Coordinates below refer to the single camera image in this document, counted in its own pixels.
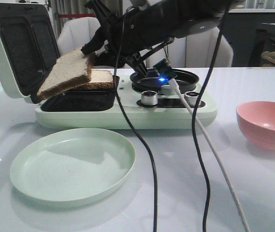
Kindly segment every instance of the open sandwich maker lid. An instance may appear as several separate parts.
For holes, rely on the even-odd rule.
[[[0,3],[0,81],[9,97],[40,102],[36,93],[58,57],[43,5]]]

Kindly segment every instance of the pink bowl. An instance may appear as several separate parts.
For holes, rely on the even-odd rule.
[[[237,122],[252,143],[275,151],[275,102],[251,101],[237,107]]]

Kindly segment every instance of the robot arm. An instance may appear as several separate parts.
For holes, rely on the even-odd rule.
[[[101,62],[104,62],[106,57],[114,57],[115,60],[121,46],[122,64],[129,64],[143,76],[146,72],[143,61],[147,57],[172,43],[174,37],[182,38],[216,27],[227,4],[231,4],[233,8],[243,1],[162,0],[144,10],[135,8],[117,18],[100,0],[91,0],[85,6],[95,12],[101,26],[93,39],[82,48],[82,52],[85,55],[94,52],[107,40],[108,45],[105,46],[106,52]],[[147,3],[146,0],[131,0],[131,2],[135,6]],[[152,49],[152,46],[160,43],[161,45]],[[144,49],[149,49],[150,52],[141,57],[139,52]]]

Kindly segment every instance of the white cable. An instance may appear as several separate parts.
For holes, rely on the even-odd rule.
[[[187,103],[187,101],[185,100],[184,96],[181,94],[181,92],[180,92],[180,90],[179,90],[179,85],[178,85],[178,83],[176,82],[176,80],[175,80],[174,78],[172,78],[171,80],[169,80],[168,83],[169,83],[169,85],[172,87],[172,89],[177,93],[177,95],[179,96],[181,102],[185,105],[186,109],[187,109],[187,110],[190,112],[190,114],[192,115],[192,114],[193,114],[193,110],[191,109],[191,107],[189,106],[189,104]],[[243,226],[244,226],[244,229],[245,229],[246,232],[250,232],[250,228],[249,228],[249,226],[248,226],[246,217],[245,217],[245,215],[244,215],[244,211],[243,211],[243,209],[242,209],[242,207],[241,207],[241,204],[240,204],[240,202],[239,202],[239,199],[238,199],[238,197],[237,197],[237,195],[236,195],[236,193],[235,193],[235,191],[234,191],[234,189],[233,189],[233,186],[232,186],[232,184],[231,184],[231,181],[230,181],[230,179],[229,179],[229,177],[228,177],[228,175],[227,175],[227,173],[226,173],[226,171],[225,171],[225,169],[224,169],[224,167],[223,167],[223,164],[222,164],[221,159],[220,159],[220,157],[219,157],[219,155],[218,155],[218,152],[217,152],[216,148],[214,147],[213,143],[211,142],[211,139],[210,139],[210,137],[209,137],[209,135],[208,135],[208,133],[207,133],[205,127],[202,125],[201,121],[200,121],[197,117],[196,117],[195,121],[196,121],[197,124],[199,125],[199,127],[200,127],[200,129],[201,129],[201,131],[202,131],[202,133],[203,133],[203,135],[204,135],[206,141],[208,142],[208,145],[210,146],[210,149],[212,150],[213,154],[214,154],[215,157],[216,157],[216,160],[217,160],[217,162],[218,162],[218,164],[219,164],[219,166],[220,166],[220,169],[221,169],[221,171],[222,171],[222,173],[223,173],[223,176],[224,176],[224,178],[225,178],[225,181],[226,181],[226,183],[227,183],[227,185],[228,185],[228,187],[229,187],[229,190],[230,190],[230,192],[231,192],[231,195],[232,195],[232,197],[233,197],[234,203],[235,203],[235,205],[236,205],[236,207],[237,207],[237,211],[238,211],[238,214],[239,214],[240,219],[241,219],[241,221],[242,221],[242,224],[243,224]]]

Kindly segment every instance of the black cable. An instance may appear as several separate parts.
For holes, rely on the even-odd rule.
[[[133,126],[133,124],[131,123],[130,119],[128,118],[123,105],[121,103],[120,97],[118,95],[118,91],[117,91],[117,87],[116,87],[116,72],[117,72],[117,66],[118,66],[118,62],[119,62],[119,57],[120,57],[120,52],[121,52],[121,48],[122,48],[122,42],[123,42],[123,34],[124,34],[124,24],[125,24],[125,19],[126,19],[126,15],[127,12],[132,9],[133,7],[129,7],[126,10],[126,13],[123,17],[123,25],[122,25],[122,35],[121,35],[121,41],[120,41],[120,46],[119,46],[119,51],[118,51],[118,55],[116,58],[116,66],[114,69],[114,76],[113,76],[113,80],[114,80],[114,90],[115,90],[115,95],[118,101],[118,105],[120,107],[120,110],[126,120],[126,122],[128,123],[129,127],[132,129],[132,131],[135,133],[135,135],[137,136],[137,138],[142,142],[142,144],[144,145],[144,147],[146,148],[150,160],[151,160],[151,166],[152,166],[152,173],[153,173],[153,183],[154,183],[154,213],[153,213],[153,232],[157,231],[157,223],[158,223],[158,177],[157,177],[157,170],[156,170],[156,164],[155,164],[155,160],[153,158],[153,154],[152,151],[149,147],[149,145],[147,144],[147,142],[142,138],[142,136],[139,134],[139,132],[136,130],[136,128]]]
[[[193,110],[193,114],[192,114],[192,126],[191,126],[192,127],[192,136],[193,136],[195,148],[196,148],[196,151],[197,151],[198,159],[199,159],[199,162],[200,162],[203,174],[204,174],[204,178],[205,178],[205,181],[206,181],[206,188],[207,188],[206,201],[205,201],[205,207],[204,207],[204,213],[203,213],[203,225],[202,225],[203,232],[207,231],[206,224],[207,224],[207,215],[208,215],[208,209],[209,209],[209,204],[210,204],[211,190],[210,190],[210,181],[209,181],[209,178],[208,178],[207,171],[205,169],[205,165],[204,165],[204,162],[203,162],[203,159],[202,159],[201,150],[200,150],[197,135],[196,135],[195,121],[196,121],[196,113],[197,113],[198,106],[201,102],[202,95],[205,92],[205,89],[206,89],[207,84],[209,82],[211,73],[212,73],[212,71],[214,69],[214,66],[215,66],[215,61],[216,61],[216,58],[217,58],[221,38],[222,38],[222,35],[223,35],[224,22],[225,22],[227,13],[230,10],[231,3],[232,3],[232,1],[230,0],[227,4],[226,8],[225,8],[223,17],[221,19],[220,26],[219,26],[220,31],[219,31],[219,34],[218,34],[218,37],[217,37],[217,42],[216,42],[215,49],[214,49],[214,52],[213,52],[213,57],[211,59],[208,73],[207,73],[205,81],[202,85],[199,96],[196,100],[196,104],[194,106],[194,110]]]

